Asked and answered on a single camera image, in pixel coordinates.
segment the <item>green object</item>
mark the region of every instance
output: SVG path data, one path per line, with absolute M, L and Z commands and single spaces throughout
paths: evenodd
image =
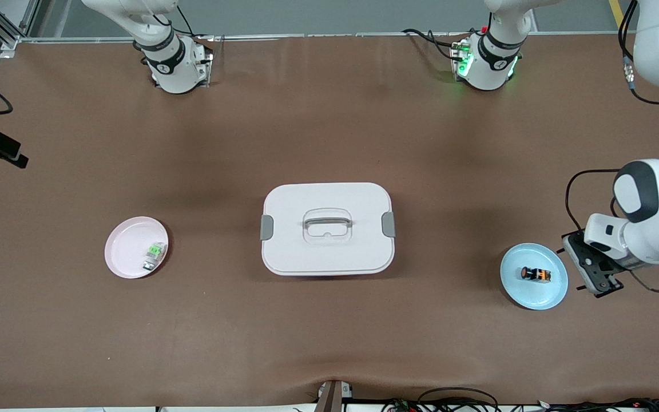
M 472 53 L 468 53 L 462 61 L 459 63 L 459 75 L 460 76 L 466 76 L 469 73 L 469 65 L 474 60 L 474 55 Z

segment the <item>battery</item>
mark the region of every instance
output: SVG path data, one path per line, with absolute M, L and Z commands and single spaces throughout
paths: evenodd
M 525 267 L 521 271 L 521 276 L 523 279 L 547 283 L 551 281 L 551 271 L 545 269 L 536 269 Z

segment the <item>green indicator light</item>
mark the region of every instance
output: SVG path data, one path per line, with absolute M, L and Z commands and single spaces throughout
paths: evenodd
M 459 75 L 466 76 L 469 73 L 469 65 L 474 62 L 474 55 L 469 53 L 466 57 L 459 63 Z
M 510 71 L 507 72 L 507 77 L 508 78 L 513 75 L 513 70 L 515 70 L 515 63 L 517 63 L 517 62 L 518 62 L 518 58 L 515 57 L 515 60 L 513 60 L 513 63 L 510 65 Z

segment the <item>yellow stripe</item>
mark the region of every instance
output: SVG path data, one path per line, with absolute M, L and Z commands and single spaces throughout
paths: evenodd
M 620 2 L 618 0 L 609 0 L 609 7 L 612 9 L 612 15 L 614 15 L 614 20 L 617 21 L 617 27 L 622 24 L 622 19 L 625 18 L 622 15 L 622 8 L 620 7 Z

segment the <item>small object on plate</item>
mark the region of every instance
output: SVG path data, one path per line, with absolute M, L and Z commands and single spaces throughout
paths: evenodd
M 521 276 L 526 280 L 533 280 L 541 283 L 548 283 L 551 281 L 551 271 L 546 269 L 536 269 L 524 267 L 521 271 Z
M 149 246 L 142 268 L 147 269 L 147 271 L 154 271 L 159 266 L 159 262 L 164 258 L 165 246 L 164 242 L 157 242 Z

